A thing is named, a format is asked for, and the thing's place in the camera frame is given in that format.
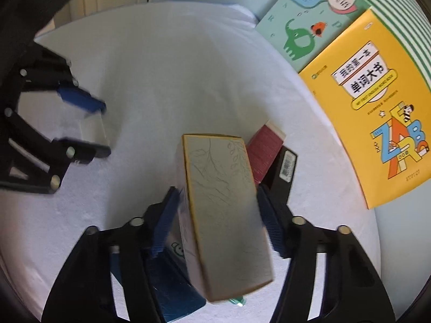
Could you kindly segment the dark blue case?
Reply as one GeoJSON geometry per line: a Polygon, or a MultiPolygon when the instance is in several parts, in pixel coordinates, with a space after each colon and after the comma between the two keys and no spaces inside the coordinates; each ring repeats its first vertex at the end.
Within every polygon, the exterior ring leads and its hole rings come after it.
{"type": "Polygon", "coordinates": [[[167,247],[148,261],[148,270],[166,322],[187,317],[206,305],[206,299],[189,282],[184,259],[167,247]]]}

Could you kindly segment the green whiteboard marker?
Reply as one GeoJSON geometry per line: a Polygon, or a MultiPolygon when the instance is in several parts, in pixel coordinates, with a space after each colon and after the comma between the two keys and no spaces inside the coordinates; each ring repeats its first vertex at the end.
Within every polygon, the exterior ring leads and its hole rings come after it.
{"type": "Polygon", "coordinates": [[[243,307],[246,304],[244,296],[233,297],[229,299],[229,302],[238,307],[243,307]]]}

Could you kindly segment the black lipstick box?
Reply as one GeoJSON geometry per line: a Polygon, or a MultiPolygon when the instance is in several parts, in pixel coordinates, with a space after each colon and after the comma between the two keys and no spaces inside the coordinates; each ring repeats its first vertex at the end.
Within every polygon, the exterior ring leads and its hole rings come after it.
{"type": "Polygon", "coordinates": [[[296,166],[297,154],[282,146],[261,182],[273,203],[288,203],[296,166]]]}

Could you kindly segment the white gold-trimmed box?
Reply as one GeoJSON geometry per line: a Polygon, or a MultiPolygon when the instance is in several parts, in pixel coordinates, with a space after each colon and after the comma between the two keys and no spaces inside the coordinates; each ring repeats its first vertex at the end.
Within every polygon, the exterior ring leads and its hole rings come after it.
{"type": "Polygon", "coordinates": [[[273,281],[270,246],[240,137],[182,135],[178,189],[186,267],[204,299],[225,301],[273,281]]]}

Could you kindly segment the dark red box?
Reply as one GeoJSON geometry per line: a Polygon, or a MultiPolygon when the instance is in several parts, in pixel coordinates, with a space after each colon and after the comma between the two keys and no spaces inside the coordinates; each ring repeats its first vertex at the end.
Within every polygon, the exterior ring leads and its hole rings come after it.
{"type": "Polygon", "coordinates": [[[255,184],[262,182],[285,139],[285,133],[268,120],[247,143],[248,159],[255,184]]]}

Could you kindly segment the yellow English word book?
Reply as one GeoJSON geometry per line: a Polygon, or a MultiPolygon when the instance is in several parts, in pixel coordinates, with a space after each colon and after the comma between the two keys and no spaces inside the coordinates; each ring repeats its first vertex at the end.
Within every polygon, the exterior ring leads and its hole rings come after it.
{"type": "Polygon", "coordinates": [[[367,10],[301,72],[373,209],[430,178],[430,89],[367,10]]]}

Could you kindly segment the green elephant book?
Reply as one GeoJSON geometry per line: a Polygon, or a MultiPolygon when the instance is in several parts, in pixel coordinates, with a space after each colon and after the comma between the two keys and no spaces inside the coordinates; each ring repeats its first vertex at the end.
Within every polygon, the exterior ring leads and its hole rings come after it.
{"type": "Polygon", "coordinates": [[[301,72],[369,7],[365,0],[278,0],[256,29],[301,72]]]}

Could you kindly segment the green striped poster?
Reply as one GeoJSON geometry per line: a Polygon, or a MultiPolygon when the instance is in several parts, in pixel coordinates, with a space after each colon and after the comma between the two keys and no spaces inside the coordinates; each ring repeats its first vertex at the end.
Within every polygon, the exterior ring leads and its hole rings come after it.
{"type": "Polygon", "coordinates": [[[365,0],[430,84],[430,22],[416,0],[365,0]]]}

